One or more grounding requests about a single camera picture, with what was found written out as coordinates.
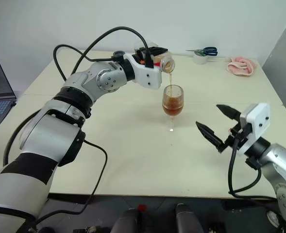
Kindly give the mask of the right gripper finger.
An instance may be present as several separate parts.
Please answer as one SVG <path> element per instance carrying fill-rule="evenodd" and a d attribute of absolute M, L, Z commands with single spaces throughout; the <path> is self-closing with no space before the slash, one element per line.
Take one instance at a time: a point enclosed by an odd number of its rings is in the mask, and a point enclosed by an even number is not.
<path fill-rule="evenodd" d="M 208 126 L 195 122 L 197 128 L 201 132 L 201 134 L 204 136 L 205 139 L 207 139 L 211 144 L 213 144 L 218 150 L 223 146 L 223 141 L 218 138 L 214 131 L 211 130 Z"/>
<path fill-rule="evenodd" d="M 217 104 L 216 107 L 228 118 L 233 120 L 240 120 L 241 113 L 238 110 L 225 104 Z"/>

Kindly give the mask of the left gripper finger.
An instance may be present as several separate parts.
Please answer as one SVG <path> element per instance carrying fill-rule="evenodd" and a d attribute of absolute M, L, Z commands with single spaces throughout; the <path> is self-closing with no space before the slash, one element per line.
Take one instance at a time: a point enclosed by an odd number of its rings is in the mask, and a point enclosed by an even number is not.
<path fill-rule="evenodd" d="M 161 54 L 168 52 L 168 49 L 163 48 L 163 47 L 152 46 L 152 47 L 149 47 L 149 51 L 151 55 L 159 56 Z"/>

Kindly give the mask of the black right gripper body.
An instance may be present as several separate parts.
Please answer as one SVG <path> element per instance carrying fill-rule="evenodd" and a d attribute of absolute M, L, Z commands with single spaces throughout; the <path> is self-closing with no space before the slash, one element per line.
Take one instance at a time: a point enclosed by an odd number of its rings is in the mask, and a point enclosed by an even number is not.
<path fill-rule="evenodd" d="M 247 136 L 252 132 L 252 125 L 247 123 L 243 128 L 236 124 L 233 128 L 229 130 L 229 136 L 227 139 L 217 147 L 219 153 L 222 153 L 227 147 L 233 148 L 234 141 L 239 140 L 237 150 L 239 150 L 248 140 Z"/>

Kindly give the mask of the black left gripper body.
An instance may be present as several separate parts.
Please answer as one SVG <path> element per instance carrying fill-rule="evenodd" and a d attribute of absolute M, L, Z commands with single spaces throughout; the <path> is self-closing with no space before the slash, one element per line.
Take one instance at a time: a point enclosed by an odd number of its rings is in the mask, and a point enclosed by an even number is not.
<path fill-rule="evenodd" d="M 156 52 L 157 47 L 140 47 L 135 50 L 134 59 L 145 67 L 153 67 L 153 54 Z"/>

